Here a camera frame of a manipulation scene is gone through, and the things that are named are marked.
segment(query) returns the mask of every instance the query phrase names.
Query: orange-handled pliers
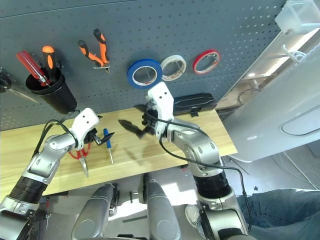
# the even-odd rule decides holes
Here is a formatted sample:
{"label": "orange-handled pliers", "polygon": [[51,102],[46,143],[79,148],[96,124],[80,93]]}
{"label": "orange-handled pliers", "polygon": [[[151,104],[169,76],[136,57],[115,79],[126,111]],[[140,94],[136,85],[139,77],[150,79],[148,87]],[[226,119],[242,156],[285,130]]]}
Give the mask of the orange-handled pliers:
{"label": "orange-handled pliers", "polygon": [[95,54],[89,52],[88,46],[83,40],[78,41],[79,48],[83,55],[94,62],[94,67],[104,68],[105,71],[110,73],[110,64],[107,56],[107,43],[105,36],[100,32],[98,28],[93,31],[93,35],[99,41],[100,55],[101,58],[97,57]]}

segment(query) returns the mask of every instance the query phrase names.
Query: black tool case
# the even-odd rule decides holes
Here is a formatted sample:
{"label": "black tool case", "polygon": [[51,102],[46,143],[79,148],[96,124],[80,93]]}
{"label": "black tool case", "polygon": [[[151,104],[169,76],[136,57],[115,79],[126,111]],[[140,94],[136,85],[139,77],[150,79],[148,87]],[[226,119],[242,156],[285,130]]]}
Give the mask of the black tool case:
{"label": "black tool case", "polygon": [[192,117],[199,116],[198,112],[212,110],[217,102],[210,93],[199,93],[174,98],[173,115],[190,113]]}

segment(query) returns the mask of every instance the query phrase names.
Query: gray pegboard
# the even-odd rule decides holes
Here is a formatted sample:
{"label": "gray pegboard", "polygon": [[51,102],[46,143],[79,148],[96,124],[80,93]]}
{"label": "gray pegboard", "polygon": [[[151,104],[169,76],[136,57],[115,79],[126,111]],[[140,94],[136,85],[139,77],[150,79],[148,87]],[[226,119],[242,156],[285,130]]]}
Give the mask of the gray pegboard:
{"label": "gray pegboard", "polygon": [[[78,107],[96,113],[144,103],[147,90],[132,88],[126,78],[134,61],[161,62],[181,55],[184,75],[168,87],[174,97],[209,92],[218,101],[278,34],[275,16],[285,0],[18,0],[2,1],[0,66],[24,88],[28,72],[16,58],[22,50],[42,58],[52,45]],[[92,68],[77,45],[84,40],[99,53],[93,30],[107,38],[111,75]],[[217,49],[221,64],[209,74],[193,73],[195,57]],[[0,95],[0,129],[7,130],[59,119],[44,101],[34,104],[9,92]]]}

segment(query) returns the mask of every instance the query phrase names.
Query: blue-handled screwdriver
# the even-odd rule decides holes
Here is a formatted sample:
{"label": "blue-handled screwdriver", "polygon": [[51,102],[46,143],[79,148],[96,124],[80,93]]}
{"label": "blue-handled screwdriver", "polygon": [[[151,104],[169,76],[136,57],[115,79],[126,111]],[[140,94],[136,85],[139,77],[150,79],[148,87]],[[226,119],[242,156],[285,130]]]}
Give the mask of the blue-handled screwdriver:
{"label": "blue-handled screwdriver", "polygon": [[[103,129],[103,135],[106,136],[108,134],[109,134],[108,129],[104,128]],[[112,158],[112,154],[111,154],[111,142],[110,142],[110,139],[108,141],[106,141],[106,148],[109,149],[111,163],[114,164],[114,159]]]}

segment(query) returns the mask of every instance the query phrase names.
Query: red-handled pliers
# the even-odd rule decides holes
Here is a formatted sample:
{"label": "red-handled pliers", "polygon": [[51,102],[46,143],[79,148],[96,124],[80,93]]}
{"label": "red-handled pliers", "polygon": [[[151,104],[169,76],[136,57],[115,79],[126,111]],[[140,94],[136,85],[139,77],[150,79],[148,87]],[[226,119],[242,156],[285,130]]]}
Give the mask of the red-handled pliers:
{"label": "red-handled pliers", "polygon": [[100,55],[101,57],[97,57],[95,54],[89,52],[88,46],[83,40],[78,41],[79,48],[83,55],[85,55],[88,59],[94,62],[94,68],[104,68],[105,71],[110,73],[110,64],[107,56],[107,43],[105,36],[100,32],[98,28],[93,31],[93,35],[99,41],[100,46]]}
{"label": "red-handled pliers", "polygon": [[88,149],[85,151],[84,148],[82,148],[79,151],[76,151],[76,156],[73,155],[71,152],[69,152],[70,156],[73,157],[74,159],[77,159],[80,161],[82,169],[84,171],[84,174],[86,175],[86,177],[88,177],[88,169],[87,169],[87,163],[86,163],[86,157],[89,154],[89,150],[90,150],[90,143],[88,144]]}

